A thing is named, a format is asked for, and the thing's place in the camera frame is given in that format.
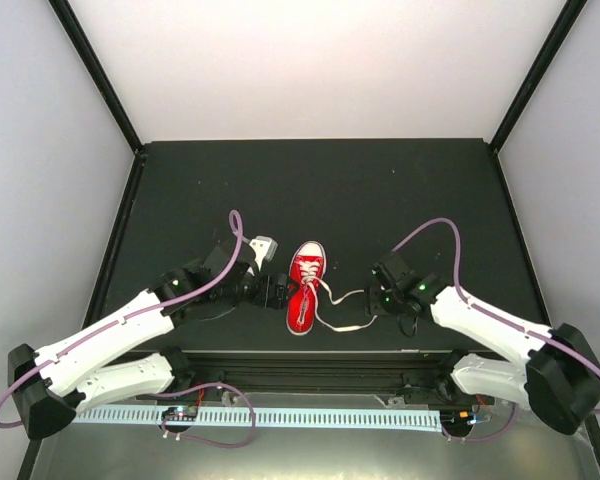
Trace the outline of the white shoelace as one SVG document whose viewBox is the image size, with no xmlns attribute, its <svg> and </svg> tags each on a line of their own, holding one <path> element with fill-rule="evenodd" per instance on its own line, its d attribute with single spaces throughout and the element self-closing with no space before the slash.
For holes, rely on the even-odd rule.
<svg viewBox="0 0 600 480">
<path fill-rule="evenodd" d="M 320 280 L 320 284 L 321 284 L 321 287 L 316 295 L 316 309 L 315 309 L 314 323 L 318 322 L 322 326 L 328 328 L 329 330 L 331 330 L 335 333 L 352 333 L 352 332 L 356 332 L 359 330 L 369 328 L 376 322 L 376 319 L 378 317 L 375 319 L 370 319 L 365 324 L 349 325 L 349 326 L 334 326 L 334 325 L 328 323 L 327 321 L 325 321 L 320 316 L 320 313 L 319 313 L 319 305 L 320 305 L 319 292 L 320 292 L 320 290 L 324 290 L 326 292 L 329 302 L 331 303 L 332 306 L 337 306 L 337 305 L 341 304 L 342 302 L 344 302 L 346 299 L 348 299 L 349 297 L 351 297 L 353 295 L 362 294 L 363 290 L 352 290 L 352 291 L 345 293 L 343 296 L 341 296 L 339 298 L 335 298 L 333 296 L 333 291 L 331 290 L 331 287 L 323 280 L 323 278 Z"/>
</svg>

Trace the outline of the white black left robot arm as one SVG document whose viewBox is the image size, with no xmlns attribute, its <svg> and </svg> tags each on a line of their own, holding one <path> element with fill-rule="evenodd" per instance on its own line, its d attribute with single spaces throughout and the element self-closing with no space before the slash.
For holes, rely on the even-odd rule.
<svg viewBox="0 0 600 480">
<path fill-rule="evenodd" d="M 21 344 L 7 357 L 8 394 L 31 440 L 48 438 L 76 416 L 138 395 L 187 397 L 195 376 L 182 352 L 169 347 L 128 363 L 119 358 L 153 338 L 199 322 L 213 304 L 241 303 L 281 310 L 299 284 L 285 274 L 265 274 L 276 242 L 259 236 L 245 245 L 225 242 L 204 259 L 161 275 L 129 303 L 54 344 Z"/>
</svg>

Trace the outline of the red canvas sneaker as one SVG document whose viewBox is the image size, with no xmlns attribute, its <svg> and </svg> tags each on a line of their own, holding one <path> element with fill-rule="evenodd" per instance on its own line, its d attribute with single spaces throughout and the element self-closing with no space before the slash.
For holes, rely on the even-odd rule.
<svg viewBox="0 0 600 480">
<path fill-rule="evenodd" d="M 289 268 L 290 279 L 298 284 L 287 307 L 286 325 L 296 336 L 306 335 L 315 320 L 316 295 L 326 271 L 326 253 L 319 242 L 302 244 L 293 256 Z"/>
</svg>

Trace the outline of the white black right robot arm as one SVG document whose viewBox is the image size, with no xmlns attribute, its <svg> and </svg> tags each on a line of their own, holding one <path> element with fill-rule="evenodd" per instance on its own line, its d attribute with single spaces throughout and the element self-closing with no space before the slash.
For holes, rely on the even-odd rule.
<svg viewBox="0 0 600 480">
<path fill-rule="evenodd" d="M 551 429 L 574 434 L 600 402 L 600 363 L 576 327 L 557 328 L 523 320 L 450 285 L 422 277 L 397 253 L 371 269 L 375 284 L 361 290 L 372 321 L 393 317 L 417 322 L 430 316 L 498 354 L 488 359 L 455 351 L 434 379 L 437 396 L 459 402 L 489 396 L 531 410 Z"/>
</svg>

